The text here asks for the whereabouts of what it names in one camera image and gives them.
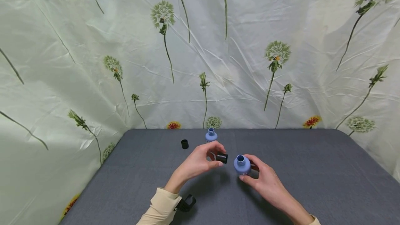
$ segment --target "left hand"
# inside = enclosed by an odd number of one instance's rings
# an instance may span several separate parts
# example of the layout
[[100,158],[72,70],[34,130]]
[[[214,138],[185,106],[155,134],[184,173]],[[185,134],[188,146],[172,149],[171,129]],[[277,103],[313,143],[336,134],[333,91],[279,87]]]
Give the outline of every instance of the left hand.
[[216,161],[214,157],[218,152],[226,154],[224,146],[218,143],[218,141],[197,146],[186,160],[174,171],[164,189],[170,193],[178,193],[187,180],[211,169],[223,166],[223,163]]

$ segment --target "yellow flower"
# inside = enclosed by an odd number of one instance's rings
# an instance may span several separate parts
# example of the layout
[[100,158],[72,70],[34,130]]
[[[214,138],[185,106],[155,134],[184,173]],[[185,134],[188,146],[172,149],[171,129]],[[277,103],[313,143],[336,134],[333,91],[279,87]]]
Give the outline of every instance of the yellow flower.
[[316,126],[322,118],[320,116],[310,117],[305,123],[303,123],[304,128],[312,128]]
[[179,122],[177,122],[177,121],[172,121],[172,122],[169,122],[168,124],[167,124],[167,128],[169,129],[169,130],[176,130],[176,129],[179,129],[179,128],[181,128],[182,127],[182,125],[179,123]]
[[68,211],[71,209],[71,207],[73,207],[73,205],[75,204],[75,202],[77,201],[77,198],[79,197],[80,194],[76,194],[74,196],[74,198],[71,199],[71,201],[69,202],[68,206],[65,207],[64,212],[61,216],[61,220],[64,218],[64,216],[68,213]]

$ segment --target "wrist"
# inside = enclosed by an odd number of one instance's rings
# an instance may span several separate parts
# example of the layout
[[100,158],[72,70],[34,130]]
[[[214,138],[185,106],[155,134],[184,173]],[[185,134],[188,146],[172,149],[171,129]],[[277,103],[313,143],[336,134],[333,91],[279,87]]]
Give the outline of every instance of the wrist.
[[176,169],[165,185],[164,190],[172,194],[178,194],[186,182],[187,179]]
[[292,196],[290,196],[290,199],[282,206],[281,211],[297,225],[310,225],[314,221],[314,218]]

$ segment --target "bottle opening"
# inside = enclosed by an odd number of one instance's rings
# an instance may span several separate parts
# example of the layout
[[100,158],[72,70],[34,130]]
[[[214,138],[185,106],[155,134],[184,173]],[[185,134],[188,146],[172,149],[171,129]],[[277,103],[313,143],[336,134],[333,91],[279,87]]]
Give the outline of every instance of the bottle opening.
[[237,156],[237,158],[236,158],[237,160],[238,160],[238,162],[243,162],[244,161],[244,156],[242,156],[242,155],[238,155]]

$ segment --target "hand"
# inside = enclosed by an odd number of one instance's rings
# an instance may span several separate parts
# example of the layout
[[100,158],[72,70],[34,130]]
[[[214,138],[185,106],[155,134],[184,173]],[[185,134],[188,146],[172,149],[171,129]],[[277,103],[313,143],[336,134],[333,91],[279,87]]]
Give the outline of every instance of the hand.
[[266,201],[284,212],[294,224],[309,225],[314,221],[314,218],[286,190],[273,168],[266,165],[256,156],[244,156],[250,160],[252,169],[260,174],[258,179],[251,178],[248,175],[241,175],[240,180],[252,186]]
[[216,161],[214,157],[218,152],[226,154],[224,146],[218,141],[197,146],[174,171],[164,189],[170,193],[178,193],[188,180],[213,168],[223,166],[223,163]]

